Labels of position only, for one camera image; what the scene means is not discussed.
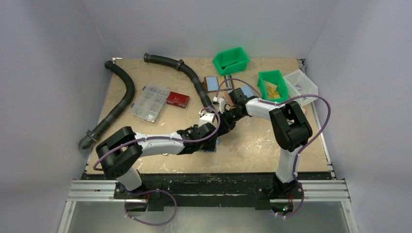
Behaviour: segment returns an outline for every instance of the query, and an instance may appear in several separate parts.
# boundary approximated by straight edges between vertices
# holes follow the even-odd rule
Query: hose
[[[196,92],[199,95],[200,101],[202,102],[203,106],[205,108],[206,107],[213,108],[212,102],[210,101],[210,98],[207,95],[207,92],[205,90],[205,87],[203,86],[203,83],[199,80],[199,77],[193,71],[193,69],[187,66],[183,60],[176,61],[172,58],[162,57],[162,56],[157,56],[157,55],[150,55],[147,53],[144,54],[143,60],[144,62],[147,62],[147,63],[155,63],[159,65],[173,67],[177,71],[182,71],[183,73],[185,73],[192,81],[194,88],[196,89]]]
[[[114,64],[112,61],[107,61],[104,64],[106,69],[111,70],[117,76],[121,78],[126,86],[126,93],[120,102],[110,111],[110,113],[92,130],[88,130],[86,136],[82,138],[79,142],[79,148],[88,149],[97,142],[102,134],[113,124],[113,122],[122,114],[126,107],[132,102],[135,97],[135,84],[130,76],[118,65]]]

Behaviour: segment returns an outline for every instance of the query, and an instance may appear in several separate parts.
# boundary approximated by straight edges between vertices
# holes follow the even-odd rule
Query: white plastic container
[[[283,76],[286,87],[288,88],[289,96],[295,97],[304,94],[318,95],[318,86],[316,86],[301,70],[296,70],[286,76]],[[311,103],[315,100],[315,97],[300,98],[296,102],[301,107]]]
[[[145,86],[142,94],[132,105],[132,114],[143,120],[154,122],[169,94],[169,89],[156,84]]]

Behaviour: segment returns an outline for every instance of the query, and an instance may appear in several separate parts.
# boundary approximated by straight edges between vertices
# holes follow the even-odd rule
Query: wall
[[[411,10],[411,1],[341,0],[307,57],[332,106],[326,143],[361,232],[412,228]]]
[[[338,0],[84,0],[109,51],[214,57],[243,46],[250,56],[307,56]]]
[[[0,32],[0,232],[56,232],[110,55],[81,0],[3,0]]]

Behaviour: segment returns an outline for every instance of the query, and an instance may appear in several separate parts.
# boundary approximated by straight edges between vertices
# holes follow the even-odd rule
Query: white bin
[[[301,70],[296,70],[283,77],[286,87],[288,88],[289,96],[295,97],[303,94],[316,94],[318,95],[318,86],[316,86]],[[301,107],[313,102],[315,97],[300,98],[296,102]]]

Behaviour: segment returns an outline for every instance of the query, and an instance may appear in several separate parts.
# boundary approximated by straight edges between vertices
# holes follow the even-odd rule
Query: green bin
[[[249,61],[243,48],[237,47],[219,52],[213,59],[213,64],[220,75],[228,75],[245,70]]]
[[[285,81],[283,80],[280,70],[263,71],[259,72],[259,80],[257,81],[257,86],[262,93],[262,99],[268,100],[268,92],[266,91],[265,82],[270,82],[277,85],[276,91],[278,91],[280,98],[271,99],[272,102],[283,102],[288,99],[288,88],[286,87]]]

